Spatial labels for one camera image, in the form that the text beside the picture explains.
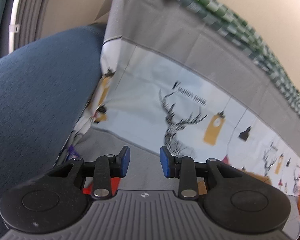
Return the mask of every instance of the green checkered fabric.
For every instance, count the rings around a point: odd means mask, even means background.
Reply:
[[[261,36],[232,10],[217,0],[177,0],[205,24],[232,42],[255,65],[265,71],[273,84],[300,117],[300,92],[295,88],[277,57]]]

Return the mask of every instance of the red object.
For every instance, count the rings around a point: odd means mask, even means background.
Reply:
[[[120,183],[120,178],[112,178],[111,179],[112,195],[114,195],[115,192],[117,191],[117,189],[119,187],[119,183]],[[82,190],[82,192],[83,192],[83,194],[90,195],[91,194],[91,189],[92,189],[92,183],[90,183],[90,185],[87,188],[84,188]]]
[[[225,163],[225,164],[229,164],[228,155],[226,155],[226,156],[223,158],[222,162]]]

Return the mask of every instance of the metal screw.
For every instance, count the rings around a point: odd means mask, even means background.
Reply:
[[[98,188],[93,192],[93,194],[96,197],[106,197],[109,195],[109,191],[105,188]]]
[[[192,189],[185,189],[185,190],[181,191],[181,195],[183,197],[195,197],[197,195],[197,193]]]

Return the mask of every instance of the gray fabric trim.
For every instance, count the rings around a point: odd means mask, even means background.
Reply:
[[[75,146],[85,162],[95,161],[106,154],[118,155],[124,145],[130,147],[130,164],[127,176],[120,181],[119,189],[166,190],[178,192],[178,179],[167,179],[163,175],[159,155],[144,150],[117,136],[96,128],[90,128]]]
[[[300,119],[265,73],[174,0],[114,0],[105,41],[123,36],[207,80],[258,115],[300,156]]]

